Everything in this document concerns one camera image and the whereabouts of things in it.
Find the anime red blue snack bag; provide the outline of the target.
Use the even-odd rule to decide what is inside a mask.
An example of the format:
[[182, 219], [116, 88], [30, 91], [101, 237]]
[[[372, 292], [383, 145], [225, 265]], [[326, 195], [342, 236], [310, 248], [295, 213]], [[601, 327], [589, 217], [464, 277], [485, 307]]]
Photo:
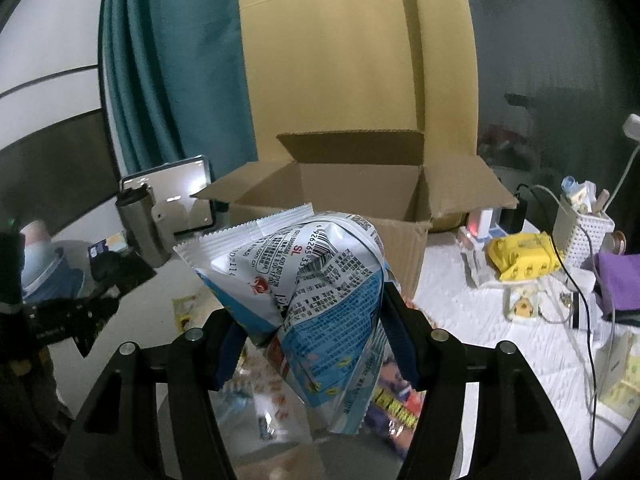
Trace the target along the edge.
[[423, 403], [424, 394], [414, 390], [401, 376], [394, 358], [387, 358], [364, 416], [364, 426], [404, 460], [416, 433]]

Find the blue white snack bag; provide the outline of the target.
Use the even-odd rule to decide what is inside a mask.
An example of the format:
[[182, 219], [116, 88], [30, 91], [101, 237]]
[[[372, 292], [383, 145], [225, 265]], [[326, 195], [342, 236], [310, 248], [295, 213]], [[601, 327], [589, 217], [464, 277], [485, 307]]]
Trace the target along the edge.
[[356, 434], [386, 336], [382, 240], [359, 214], [305, 204], [175, 246], [334, 434]]

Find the small yellow white box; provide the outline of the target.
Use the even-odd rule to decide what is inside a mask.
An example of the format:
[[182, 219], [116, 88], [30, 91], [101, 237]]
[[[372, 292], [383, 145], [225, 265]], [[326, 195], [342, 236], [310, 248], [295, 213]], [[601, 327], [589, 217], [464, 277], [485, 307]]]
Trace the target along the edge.
[[538, 289], [533, 285], [511, 287], [506, 293], [506, 318], [511, 322], [533, 322], [539, 318]]

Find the small yellow snack packet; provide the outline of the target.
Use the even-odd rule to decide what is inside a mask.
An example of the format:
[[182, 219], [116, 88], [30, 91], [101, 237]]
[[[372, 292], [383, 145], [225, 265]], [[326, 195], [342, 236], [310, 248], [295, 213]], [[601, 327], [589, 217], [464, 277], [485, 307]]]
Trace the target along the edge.
[[174, 298], [171, 300], [174, 310], [174, 320], [179, 334], [199, 326], [198, 297], [195, 295]]

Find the yellow wet wipes pack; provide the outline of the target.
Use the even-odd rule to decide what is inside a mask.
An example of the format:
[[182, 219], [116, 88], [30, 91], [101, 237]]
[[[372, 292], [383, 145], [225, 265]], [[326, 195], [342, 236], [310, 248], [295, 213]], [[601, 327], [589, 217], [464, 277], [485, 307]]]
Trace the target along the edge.
[[486, 254], [500, 282], [536, 280], [559, 270], [562, 263], [547, 233], [494, 238], [486, 245]]

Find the purple cloth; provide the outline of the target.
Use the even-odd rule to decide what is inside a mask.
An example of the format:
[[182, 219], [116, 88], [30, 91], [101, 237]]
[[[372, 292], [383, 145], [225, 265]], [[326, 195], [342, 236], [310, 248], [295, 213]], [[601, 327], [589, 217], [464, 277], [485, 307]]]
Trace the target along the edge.
[[601, 310], [605, 316], [613, 311], [639, 311], [640, 256], [599, 252], [596, 257], [600, 278]]

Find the white perforated basket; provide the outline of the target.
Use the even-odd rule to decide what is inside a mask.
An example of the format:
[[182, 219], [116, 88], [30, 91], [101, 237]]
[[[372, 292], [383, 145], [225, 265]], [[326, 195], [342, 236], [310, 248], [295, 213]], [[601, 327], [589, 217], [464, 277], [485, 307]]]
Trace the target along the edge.
[[581, 214], [565, 197], [560, 198], [552, 237], [564, 262], [581, 268], [597, 255], [605, 235], [613, 233], [615, 222], [607, 214]]

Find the steel thermos bottle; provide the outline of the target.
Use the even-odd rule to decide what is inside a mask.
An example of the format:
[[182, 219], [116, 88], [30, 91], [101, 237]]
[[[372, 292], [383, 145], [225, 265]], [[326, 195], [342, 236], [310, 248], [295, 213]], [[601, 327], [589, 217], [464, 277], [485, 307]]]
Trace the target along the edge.
[[117, 195], [116, 209], [128, 244], [149, 266], [159, 268], [170, 259], [170, 255], [153, 220], [153, 206], [146, 184], [140, 188], [126, 188]]

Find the white charger with red light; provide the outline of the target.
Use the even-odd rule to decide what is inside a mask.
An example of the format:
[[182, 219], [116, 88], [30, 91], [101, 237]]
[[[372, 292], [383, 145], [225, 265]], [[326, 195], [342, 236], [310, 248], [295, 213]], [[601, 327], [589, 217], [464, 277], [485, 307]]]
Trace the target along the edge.
[[468, 215], [466, 229], [477, 240], [484, 240], [489, 237], [493, 216], [494, 210], [492, 208], [474, 209]]

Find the tablet with lit screen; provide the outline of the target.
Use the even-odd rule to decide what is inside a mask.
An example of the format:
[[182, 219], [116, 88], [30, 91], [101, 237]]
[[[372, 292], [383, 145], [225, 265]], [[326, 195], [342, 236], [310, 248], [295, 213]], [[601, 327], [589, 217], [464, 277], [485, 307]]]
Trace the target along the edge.
[[128, 174], [120, 179], [120, 188], [140, 188], [146, 184], [155, 207], [154, 219], [171, 228], [172, 234], [183, 234], [215, 225], [212, 203], [196, 197], [211, 183], [209, 161], [198, 155]]

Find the open cardboard box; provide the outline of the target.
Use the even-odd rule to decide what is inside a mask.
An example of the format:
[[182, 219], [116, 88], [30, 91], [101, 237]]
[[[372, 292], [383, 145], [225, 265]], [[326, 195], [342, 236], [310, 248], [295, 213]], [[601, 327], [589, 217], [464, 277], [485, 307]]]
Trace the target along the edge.
[[475, 154], [427, 154], [413, 130], [280, 133], [282, 160], [248, 162], [203, 188], [201, 200], [230, 207], [240, 224], [311, 204], [369, 220], [402, 292], [419, 286], [427, 235], [461, 226], [481, 209], [508, 208], [516, 198]]

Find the teal curtain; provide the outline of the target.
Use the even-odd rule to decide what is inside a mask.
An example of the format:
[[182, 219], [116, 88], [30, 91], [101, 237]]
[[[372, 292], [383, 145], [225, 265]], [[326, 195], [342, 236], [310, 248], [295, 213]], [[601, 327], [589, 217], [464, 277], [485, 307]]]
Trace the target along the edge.
[[222, 177], [256, 159], [239, 0], [102, 0], [100, 33], [128, 171], [203, 155]]

